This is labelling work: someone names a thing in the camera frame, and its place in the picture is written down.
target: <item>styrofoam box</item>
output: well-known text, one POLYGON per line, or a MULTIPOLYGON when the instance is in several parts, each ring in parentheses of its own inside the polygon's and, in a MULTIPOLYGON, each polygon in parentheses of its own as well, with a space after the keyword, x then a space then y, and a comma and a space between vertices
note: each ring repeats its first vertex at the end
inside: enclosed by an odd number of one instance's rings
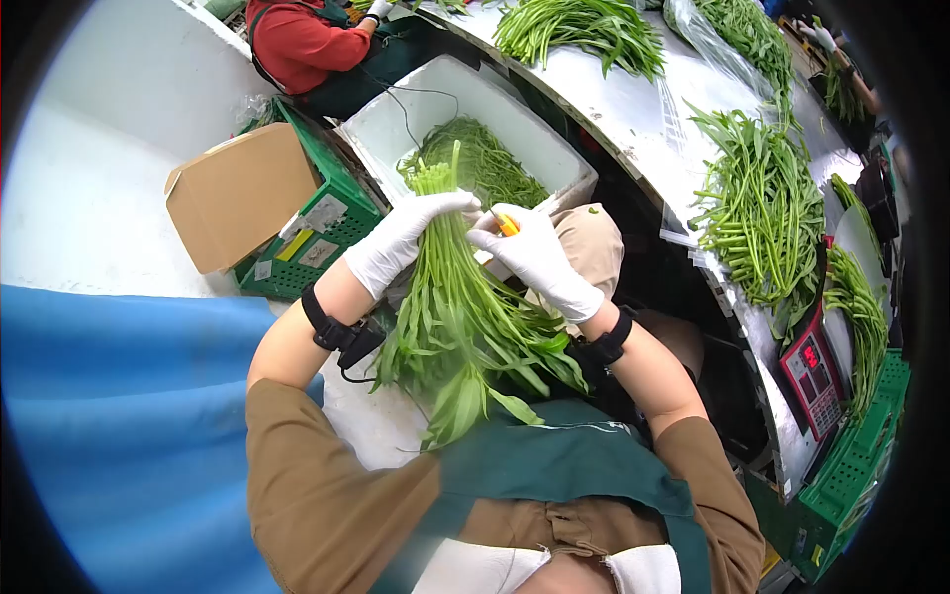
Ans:
POLYGON ((396 166, 416 149, 429 131, 456 115, 488 126, 524 171, 551 193, 535 210, 553 215, 590 201, 597 171, 533 111, 518 103, 478 72, 447 55, 416 68, 339 128, 360 161, 395 206, 414 196, 396 166), (447 93, 421 92, 426 89, 447 93), (406 109, 399 106, 398 97, 406 109))

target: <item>blue cloth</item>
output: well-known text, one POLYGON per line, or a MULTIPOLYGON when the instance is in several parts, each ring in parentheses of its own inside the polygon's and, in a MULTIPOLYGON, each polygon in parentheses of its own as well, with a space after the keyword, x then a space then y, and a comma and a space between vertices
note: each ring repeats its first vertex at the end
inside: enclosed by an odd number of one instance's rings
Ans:
MULTIPOLYGON (((244 382, 259 297, 3 286, 3 394, 53 524, 106 593, 279 592, 251 540, 244 382)), ((318 376, 308 393, 322 405, 318 376)))

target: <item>stainless steel table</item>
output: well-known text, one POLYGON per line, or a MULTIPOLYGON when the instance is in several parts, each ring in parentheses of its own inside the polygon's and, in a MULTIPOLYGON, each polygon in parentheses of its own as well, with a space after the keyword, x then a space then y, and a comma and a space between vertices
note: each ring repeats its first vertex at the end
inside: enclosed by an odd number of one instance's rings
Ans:
MULTIPOLYGON (((604 79, 599 58, 572 46, 550 49, 546 69, 540 63, 527 67, 502 56, 492 41, 503 5, 501 1, 476 1, 468 6, 471 16, 463 16, 447 14, 427 0, 419 13, 482 49, 560 105, 613 155, 666 219, 682 224, 695 216, 690 207, 693 191, 701 187, 706 172, 703 160, 713 158, 715 147, 686 120, 691 111, 684 97, 706 111, 739 108, 752 114, 759 101, 751 91, 713 68, 666 26, 659 12, 651 11, 643 14, 662 36, 667 63, 663 79, 650 83, 616 66, 604 79)), ((833 195, 827 184, 831 173, 854 182, 861 161, 826 120, 821 98, 804 78, 799 77, 798 83, 793 90, 793 113, 804 128, 802 136, 812 159, 809 171, 819 187, 833 195)), ((810 430, 805 435, 799 431, 776 383, 779 345, 771 337, 766 313, 741 298, 712 255, 696 254, 695 261, 723 314, 732 318, 736 342, 744 346, 766 417, 770 447, 746 465, 747 469, 756 472, 769 460, 774 462, 775 485, 787 502, 802 487, 817 444, 810 430)))

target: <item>brown shirt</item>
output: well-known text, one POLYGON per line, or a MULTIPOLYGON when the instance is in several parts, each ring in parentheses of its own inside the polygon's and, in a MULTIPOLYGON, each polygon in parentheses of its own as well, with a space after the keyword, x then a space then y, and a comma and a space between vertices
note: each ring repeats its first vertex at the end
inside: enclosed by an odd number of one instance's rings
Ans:
MULTIPOLYGON (((258 381, 247 395, 247 499, 257 548, 286 592, 366 592, 439 495, 439 460, 367 471, 308 395, 258 381)), ((687 481, 706 532, 712 592, 753 592, 765 541, 713 426, 691 417, 655 443, 687 481)), ((552 555, 616 554, 667 542, 653 509, 607 497, 567 503, 480 499, 458 540, 552 555)))

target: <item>white glove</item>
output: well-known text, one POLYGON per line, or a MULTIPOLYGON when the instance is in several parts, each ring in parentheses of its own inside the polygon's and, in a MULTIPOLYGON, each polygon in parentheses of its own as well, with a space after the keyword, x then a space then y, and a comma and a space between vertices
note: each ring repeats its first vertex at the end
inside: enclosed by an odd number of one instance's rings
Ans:
POLYGON ((372 6, 366 11, 366 14, 375 14, 380 20, 383 20, 390 14, 393 6, 395 5, 390 4, 390 0, 372 0, 372 6))
POLYGON ((796 29, 799 30, 800 33, 805 35, 811 43, 820 46, 829 58, 831 57, 831 54, 833 54, 835 50, 838 49, 838 46, 834 43, 834 37, 831 36, 831 33, 828 32, 828 29, 825 29, 824 27, 815 27, 812 29, 797 19, 791 23, 796 29))
POLYGON ((396 275, 419 256, 417 240, 436 215, 451 210, 478 210, 480 205, 471 192, 461 190, 409 197, 393 208, 369 235, 344 252, 343 259, 372 298, 378 299, 396 275))
POLYGON ((512 204, 495 204, 494 209, 511 217, 519 233, 510 238, 495 235, 498 223, 487 212, 467 233, 468 240, 543 295, 569 323, 579 324, 596 314, 603 304, 603 292, 571 268, 551 219, 512 204))

